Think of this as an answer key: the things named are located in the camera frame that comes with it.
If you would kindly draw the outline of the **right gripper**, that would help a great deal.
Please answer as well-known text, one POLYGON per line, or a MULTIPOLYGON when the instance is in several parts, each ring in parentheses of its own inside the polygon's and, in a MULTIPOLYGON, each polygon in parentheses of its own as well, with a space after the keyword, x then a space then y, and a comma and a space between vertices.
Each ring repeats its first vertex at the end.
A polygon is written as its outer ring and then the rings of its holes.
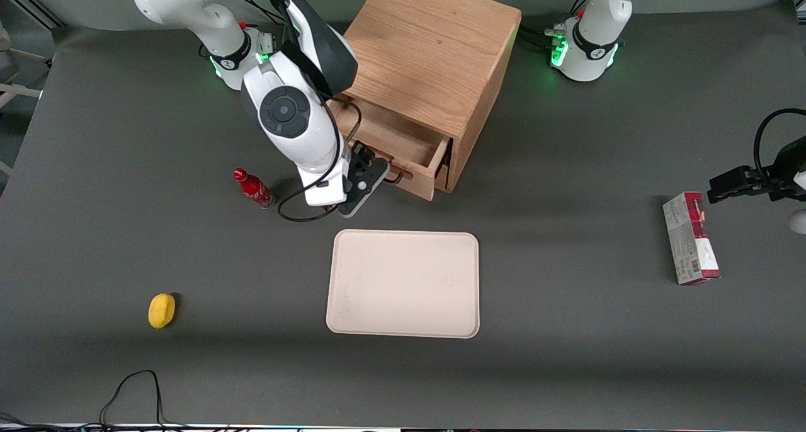
POLYGON ((332 158, 313 168, 300 165, 305 202, 311 207, 340 204, 341 217, 351 219, 374 194, 389 171, 388 160, 377 156, 362 142, 356 141, 352 145, 351 158, 340 157, 335 165, 332 158), (346 177, 351 186, 348 193, 346 177))

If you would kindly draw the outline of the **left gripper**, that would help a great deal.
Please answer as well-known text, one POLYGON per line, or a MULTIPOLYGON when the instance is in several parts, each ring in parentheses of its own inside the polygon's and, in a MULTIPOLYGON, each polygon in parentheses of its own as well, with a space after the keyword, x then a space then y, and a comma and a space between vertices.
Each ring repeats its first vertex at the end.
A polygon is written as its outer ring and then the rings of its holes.
POLYGON ((772 202, 789 198, 804 202, 805 137, 778 151, 768 167, 740 166, 709 179, 711 205, 738 196, 769 196, 772 202))

